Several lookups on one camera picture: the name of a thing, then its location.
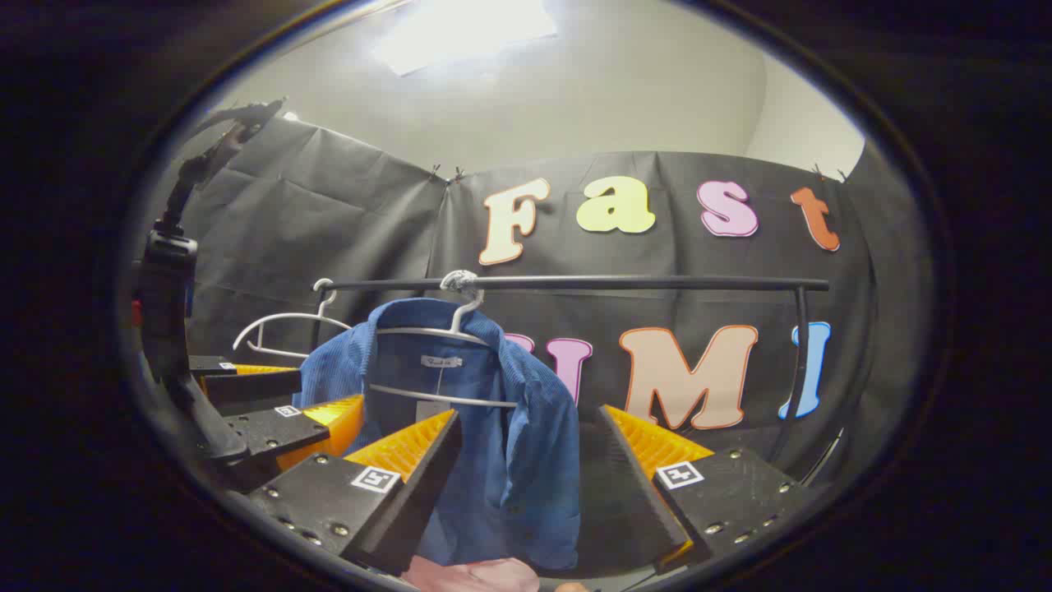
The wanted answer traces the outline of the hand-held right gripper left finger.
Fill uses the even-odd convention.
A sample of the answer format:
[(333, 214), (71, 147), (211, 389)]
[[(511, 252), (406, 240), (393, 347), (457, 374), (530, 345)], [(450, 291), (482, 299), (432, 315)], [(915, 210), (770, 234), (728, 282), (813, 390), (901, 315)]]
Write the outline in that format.
[(263, 515), (343, 562), (407, 571), (461, 452), (454, 409), (338, 458), (315, 452), (252, 488)]

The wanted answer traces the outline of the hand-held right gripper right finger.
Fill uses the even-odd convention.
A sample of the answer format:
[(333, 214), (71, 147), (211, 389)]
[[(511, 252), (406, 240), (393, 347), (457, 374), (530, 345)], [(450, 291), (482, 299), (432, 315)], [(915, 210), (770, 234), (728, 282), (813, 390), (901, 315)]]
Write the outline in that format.
[(713, 451), (603, 405), (581, 428), (579, 566), (659, 576), (756, 548), (816, 498), (746, 447)]

